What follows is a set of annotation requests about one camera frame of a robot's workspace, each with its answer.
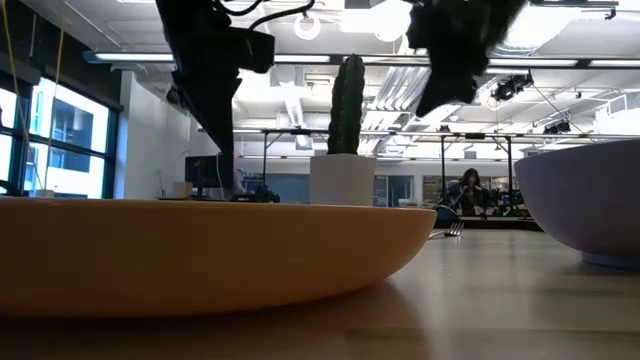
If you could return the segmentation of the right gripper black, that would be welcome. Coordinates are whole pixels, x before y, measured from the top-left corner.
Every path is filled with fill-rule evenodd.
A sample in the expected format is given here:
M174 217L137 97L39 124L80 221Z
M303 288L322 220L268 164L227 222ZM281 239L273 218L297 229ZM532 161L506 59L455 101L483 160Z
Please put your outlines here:
M473 77L488 67L488 54L506 37L526 0L406 0L411 4L409 47L424 49L432 75L415 115L452 102L471 103Z

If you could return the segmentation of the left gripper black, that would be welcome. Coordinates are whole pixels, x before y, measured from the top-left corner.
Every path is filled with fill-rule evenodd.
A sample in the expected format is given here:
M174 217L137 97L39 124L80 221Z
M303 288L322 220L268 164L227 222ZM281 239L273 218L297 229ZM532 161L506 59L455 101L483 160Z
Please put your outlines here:
M220 189L235 183L232 109L229 99L240 81L239 69L224 54L223 35L230 17L212 0L155 0L165 39L173 55L174 86L203 129L190 140L190 156L217 156Z

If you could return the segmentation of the orange plate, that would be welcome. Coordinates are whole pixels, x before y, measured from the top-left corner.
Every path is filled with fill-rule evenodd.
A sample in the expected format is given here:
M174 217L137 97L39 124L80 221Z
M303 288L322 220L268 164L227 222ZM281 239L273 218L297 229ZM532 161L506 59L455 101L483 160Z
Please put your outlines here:
M0 198L0 316L217 314L385 280L436 214L206 201Z

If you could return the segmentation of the lavender bowl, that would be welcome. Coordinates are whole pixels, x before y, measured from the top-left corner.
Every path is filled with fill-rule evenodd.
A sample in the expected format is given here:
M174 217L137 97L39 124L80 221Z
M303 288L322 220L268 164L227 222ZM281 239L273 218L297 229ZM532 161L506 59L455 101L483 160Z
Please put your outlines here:
M585 262L640 270L640 139L544 152L514 168L544 232Z

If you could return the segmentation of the black computer monitor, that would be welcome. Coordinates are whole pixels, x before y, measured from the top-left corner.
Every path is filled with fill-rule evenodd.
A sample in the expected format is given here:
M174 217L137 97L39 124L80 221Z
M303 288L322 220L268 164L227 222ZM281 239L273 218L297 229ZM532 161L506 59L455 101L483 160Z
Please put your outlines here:
M205 198L205 190L219 188L217 156L190 156L185 158L185 181L193 185L196 198Z

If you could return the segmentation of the black ceiling spotlight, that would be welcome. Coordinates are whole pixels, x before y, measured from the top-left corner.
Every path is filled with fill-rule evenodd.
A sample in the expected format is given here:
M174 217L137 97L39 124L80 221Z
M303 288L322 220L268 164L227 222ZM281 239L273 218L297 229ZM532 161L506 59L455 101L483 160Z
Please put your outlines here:
M530 73L513 75L504 81L500 81L496 89L491 92L491 97L499 102L508 101L533 84L533 77Z

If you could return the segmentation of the green cactus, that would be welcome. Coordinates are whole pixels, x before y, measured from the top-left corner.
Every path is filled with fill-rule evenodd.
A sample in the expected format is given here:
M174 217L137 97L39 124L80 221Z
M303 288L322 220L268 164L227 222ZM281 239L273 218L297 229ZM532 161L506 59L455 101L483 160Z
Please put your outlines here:
M329 154L358 154L364 87L363 59L352 54L340 65L332 89L327 140Z

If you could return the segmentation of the person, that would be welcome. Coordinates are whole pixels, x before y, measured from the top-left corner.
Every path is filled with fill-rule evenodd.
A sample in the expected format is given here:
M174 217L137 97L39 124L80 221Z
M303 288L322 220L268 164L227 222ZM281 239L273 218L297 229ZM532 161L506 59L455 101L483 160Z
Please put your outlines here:
M459 210L462 216L487 217L490 193L482 186L475 168L468 168L449 188L448 193L451 196L451 207Z

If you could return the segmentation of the long ceiling light strip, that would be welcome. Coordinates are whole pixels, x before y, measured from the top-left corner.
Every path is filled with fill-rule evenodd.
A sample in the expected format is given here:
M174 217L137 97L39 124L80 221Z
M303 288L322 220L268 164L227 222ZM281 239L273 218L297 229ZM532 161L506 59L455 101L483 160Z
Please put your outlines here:
M88 51L85 60L95 64L115 63L172 63L170 53L109 53ZM337 65L346 54L276 54L275 64ZM431 61L421 55L362 55L366 65L429 67ZM640 58L548 58L497 57L490 58L489 68L570 69L570 70L640 70Z

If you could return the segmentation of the blue chair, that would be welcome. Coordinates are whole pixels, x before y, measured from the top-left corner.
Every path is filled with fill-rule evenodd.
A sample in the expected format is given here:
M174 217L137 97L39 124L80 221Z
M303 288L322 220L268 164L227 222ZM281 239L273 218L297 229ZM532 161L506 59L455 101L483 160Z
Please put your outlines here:
M460 217L448 206L437 205L435 211L437 213L435 228L449 229L455 223L460 222Z

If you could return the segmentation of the white square plant pot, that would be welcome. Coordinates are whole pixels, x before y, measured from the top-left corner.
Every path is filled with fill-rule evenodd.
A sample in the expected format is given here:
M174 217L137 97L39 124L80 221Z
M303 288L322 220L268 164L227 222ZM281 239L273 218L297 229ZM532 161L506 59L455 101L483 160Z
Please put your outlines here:
M329 154L310 159L310 203L373 205L376 159L354 154Z

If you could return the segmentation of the black metal background frame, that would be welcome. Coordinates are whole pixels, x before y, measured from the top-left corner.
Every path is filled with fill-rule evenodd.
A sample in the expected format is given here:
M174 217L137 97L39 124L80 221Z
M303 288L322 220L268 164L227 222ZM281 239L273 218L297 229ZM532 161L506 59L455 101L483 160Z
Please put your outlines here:
M432 179L446 190L449 181L474 168L484 177L502 177L515 187L514 163L526 156L553 150L618 140L640 140L640 134L534 134L508 132L427 132L365 130L358 154L376 160L381 176L408 176L411 195L433 202L424 194L423 180ZM240 128L234 131L239 167L269 174L308 174L310 159L328 152L328 132L322 129Z

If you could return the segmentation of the black window frame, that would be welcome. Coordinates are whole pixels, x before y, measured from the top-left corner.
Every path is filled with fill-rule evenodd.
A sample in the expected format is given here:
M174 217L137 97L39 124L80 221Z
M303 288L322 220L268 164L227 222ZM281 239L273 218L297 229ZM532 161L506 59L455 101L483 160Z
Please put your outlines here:
M118 114L47 77L0 71L0 196L113 196Z

